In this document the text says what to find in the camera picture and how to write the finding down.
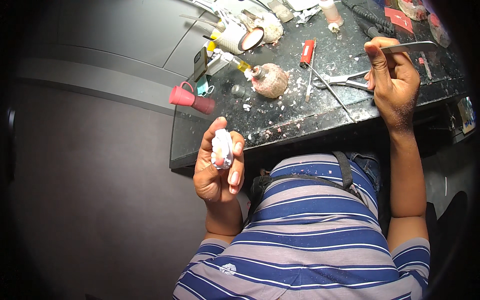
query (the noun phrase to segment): black granite countertop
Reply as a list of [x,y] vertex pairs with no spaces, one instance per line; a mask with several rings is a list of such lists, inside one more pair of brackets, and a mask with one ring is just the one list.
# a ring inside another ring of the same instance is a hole
[[[362,3],[377,16],[384,16],[383,7],[379,7],[373,0],[354,2]],[[218,116],[226,117],[228,130],[235,130],[243,135],[246,150],[271,143],[283,144],[297,138],[306,138],[313,133],[325,133],[332,128],[353,124],[328,90],[314,87],[310,101],[305,101],[310,70],[299,67],[302,42],[316,37],[313,66],[319,73],[338,76],[370,68],[367,57],[358,61],[354,59],[364,51],[363,45],[370,38],[358,28],[351,12],[345,6],[341,3],[336,6],[344,19],[344,25],[340,27],[341,40],[328,30],[328,23],[323,13],[319,12],[306,24],[297,24],[297,18],[283,24],[284,34],[275,46],[264,45],[238,55],[252,66],[272,62],[289,71],[288,89],[283,96],[269,99],[253,92],[252,83],[246,80],[244,74],[227,66],[209,80],[209,84],[215,86],[210,98],[216,101],[215,110],[210,116],[190,107],[177,106],[172,132],[171,167],[177,168],[194,162],[203,132]],[[412,24],[414,34],[397,26],[396,38],[400,42],[434,41],[426,20],[412,21]],[[459,59],[451,48],[452,46],[447,49],[439,46],[437,52],[425,53],[432,73],[431,80],[428,79],[424,66],[418,62],[420,53],[410,54],[421,77],[418,106],[466,92],[463,75],[458,69]],[[235,84],[244,86],[250,95],[232,95],[231,88]],[[371,92],[344,86],[333,86],[333,89],[357,121],[379,116]],[[250,111],[245,111],[243,104],[250,105]]]

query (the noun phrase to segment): gray wall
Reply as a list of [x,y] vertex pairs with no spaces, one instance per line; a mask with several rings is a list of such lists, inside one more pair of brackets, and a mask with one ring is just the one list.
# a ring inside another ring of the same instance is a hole
[[[261,9],[253,0],[218,2],[234,13]],[[170,90],[193,73],[206,42],[206,31],[182,13],[218,20],[188,0],[53,0],[26,39],[17,75],[91,96],[100,89],[108,99],[171,114]]]
[[205,233],[192,180],[168,168],[172,117],[19,84],[13,215],[59,299],[167,299]]

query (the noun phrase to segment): red lighter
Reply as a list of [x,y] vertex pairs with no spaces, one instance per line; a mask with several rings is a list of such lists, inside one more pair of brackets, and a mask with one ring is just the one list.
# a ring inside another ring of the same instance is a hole
[[303,46],[303,52],[301,53],[300,59],[300,66],[302,68],[306,68],[307,65],[305,63],[310,64],[310,60],[312,59],[313,47],[315,46],[314,40],[306,40],[305,46]]

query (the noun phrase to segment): mobile phone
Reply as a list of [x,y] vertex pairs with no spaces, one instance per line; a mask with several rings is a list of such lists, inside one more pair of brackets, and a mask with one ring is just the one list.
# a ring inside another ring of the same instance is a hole
[[197,82],[207,72],[207,48],[203,47],[193,58],[193,81]]

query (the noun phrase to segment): surgical mask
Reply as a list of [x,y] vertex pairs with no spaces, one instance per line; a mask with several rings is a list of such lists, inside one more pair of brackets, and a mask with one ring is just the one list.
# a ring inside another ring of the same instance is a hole
[[197,95],[205,97],[207,94],[211,94],[215,87],[213,85],[208,86],[207,76],[203,75],[197,81]]

